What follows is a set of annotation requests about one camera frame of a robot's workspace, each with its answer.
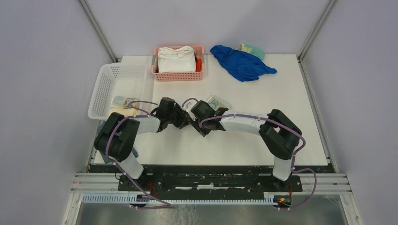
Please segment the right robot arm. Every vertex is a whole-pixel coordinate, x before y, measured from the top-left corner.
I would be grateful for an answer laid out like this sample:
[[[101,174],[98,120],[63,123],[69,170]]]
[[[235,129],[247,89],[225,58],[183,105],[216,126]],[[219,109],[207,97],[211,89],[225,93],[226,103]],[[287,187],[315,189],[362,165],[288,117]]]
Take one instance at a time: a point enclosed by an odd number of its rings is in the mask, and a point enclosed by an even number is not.
[[[290,185],[297,151],[306,141],[301,130],[280,110],[268,114],[240,113],[226,107],[214,109],[205,101],[183,104],[193,120],[193,126],[206,136],[211,131],[239,131],[258,135],[274,156],[271,186],[284,191]]]

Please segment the blue bunny pattern towel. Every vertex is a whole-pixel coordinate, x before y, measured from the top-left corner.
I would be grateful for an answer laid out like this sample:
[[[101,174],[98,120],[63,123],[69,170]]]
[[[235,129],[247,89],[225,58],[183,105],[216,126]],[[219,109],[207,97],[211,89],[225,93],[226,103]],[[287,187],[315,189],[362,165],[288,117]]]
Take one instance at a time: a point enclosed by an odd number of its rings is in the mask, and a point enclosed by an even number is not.
[[[231,104],[223,100],[222,98],[218,97],[217,95],[211,95],[206,102],[209,104],[209,106],[217,111],[220,107],[221,108],[227,108],[227,109],[232,109]]]

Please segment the yellow duck towel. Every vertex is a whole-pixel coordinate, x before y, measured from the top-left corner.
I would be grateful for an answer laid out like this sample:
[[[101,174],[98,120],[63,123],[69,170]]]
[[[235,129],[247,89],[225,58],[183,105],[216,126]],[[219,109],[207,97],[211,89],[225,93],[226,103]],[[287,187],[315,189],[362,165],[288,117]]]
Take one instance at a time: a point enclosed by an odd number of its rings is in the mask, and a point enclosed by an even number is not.
[[[114,107],[109,110],[109,115],[111,115],[112,113],[119,113],[123,116],[133,116],[133,115],[137,115],[139,113],[139,111],[136,109],[133,109],[133,108]]]

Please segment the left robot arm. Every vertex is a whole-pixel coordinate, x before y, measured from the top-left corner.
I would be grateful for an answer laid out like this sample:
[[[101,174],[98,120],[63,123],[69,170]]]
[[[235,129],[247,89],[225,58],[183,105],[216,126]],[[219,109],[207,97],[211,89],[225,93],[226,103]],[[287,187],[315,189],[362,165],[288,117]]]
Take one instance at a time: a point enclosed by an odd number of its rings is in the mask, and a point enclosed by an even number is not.
[[[192,118],[175,100],[164,97],[155,109],[146,115],[125,116],[110,114],[94,140],[94,148],[123,174],[130,177],[130,185],[137,191],[146,188],[148,179],[144,167],[132,153],[135,139],[139,134],[158,133],[168,125],[182,129],[192,122]]]

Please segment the rabbit print towel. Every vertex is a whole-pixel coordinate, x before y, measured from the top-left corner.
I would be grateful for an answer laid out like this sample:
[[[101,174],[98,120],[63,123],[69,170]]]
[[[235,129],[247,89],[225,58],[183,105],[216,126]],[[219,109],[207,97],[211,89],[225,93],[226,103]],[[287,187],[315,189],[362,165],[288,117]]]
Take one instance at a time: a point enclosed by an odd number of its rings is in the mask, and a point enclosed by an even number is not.
[[[139,98],[134,97],[123,97],[123,96],[115,96],[112,99],[111,106],[112,107],[120,107],[120,108],[139,108],[140,102],[138,102]]]

